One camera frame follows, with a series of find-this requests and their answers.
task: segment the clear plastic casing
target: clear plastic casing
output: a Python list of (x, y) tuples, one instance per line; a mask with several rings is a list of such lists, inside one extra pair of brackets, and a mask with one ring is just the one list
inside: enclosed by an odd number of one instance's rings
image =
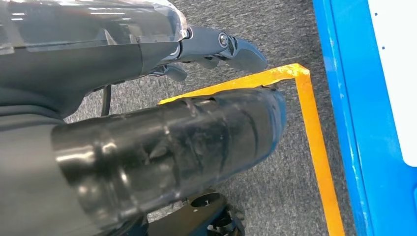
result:
[(184, 15), (167, 0), (0, 0), (0, 55), (186, 36)]

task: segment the screw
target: screw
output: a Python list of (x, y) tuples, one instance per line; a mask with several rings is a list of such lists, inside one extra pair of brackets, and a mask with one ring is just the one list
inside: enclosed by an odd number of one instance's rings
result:
[(219, 43), (220, 43), (220, 46), (222, 46), (223, 48), (227, 47), (227, 45), (229, 44), (229, 38), (227, 34), (223, 32), (219, 34)]

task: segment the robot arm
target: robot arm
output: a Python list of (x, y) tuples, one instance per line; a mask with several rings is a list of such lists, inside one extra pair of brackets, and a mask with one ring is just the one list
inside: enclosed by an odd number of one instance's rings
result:
[[(266, 67), (253, 45), (188, 26), (176, 8), (161, 2), (2, 3), (7, 14), (0, 14), (0, 36), (7, 37), (0, 37), (0, 235), (106, 235), (254, 166), (274, 150), (285, 109), (273, 88), (62, 121), (87, 93), (106, 85), (147, 74), (184, 79), (173, 62), (214, 68), (224, 60), (252, 72)], [(156, 26), (143, 23), (143, 14)], [(59, 24), (45, 21), (51, 15)], [(83, 24), (87, 18), (95, 21)], [(63, 23), (71, 32), (64, 38), (33, 37)]]

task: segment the yellow tape line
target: yellow tape line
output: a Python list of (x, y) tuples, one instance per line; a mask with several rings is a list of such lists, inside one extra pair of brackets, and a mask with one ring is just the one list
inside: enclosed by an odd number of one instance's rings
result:
[(168, 98), (159, 104), (174, 101), (182, 97), (212, 95), (229, 89), (255, 88), (267, 86), (282, 80), (295, 79), (301, 112), (304, 119), (305, 132), (310, 146), (311, 158), (316, 172), (317, 184), (323, 203), (328, 232), (330, 236), (344, 236), (344, 229), (340, 209), (334, 190), (333, 180), (328, 163), (326, 146), (317, 112), (310, 71), (300, 64), (290, 64), (267, 70), (258, 74), (249, 75), (218, 85), (203, 88), (180, 96)]

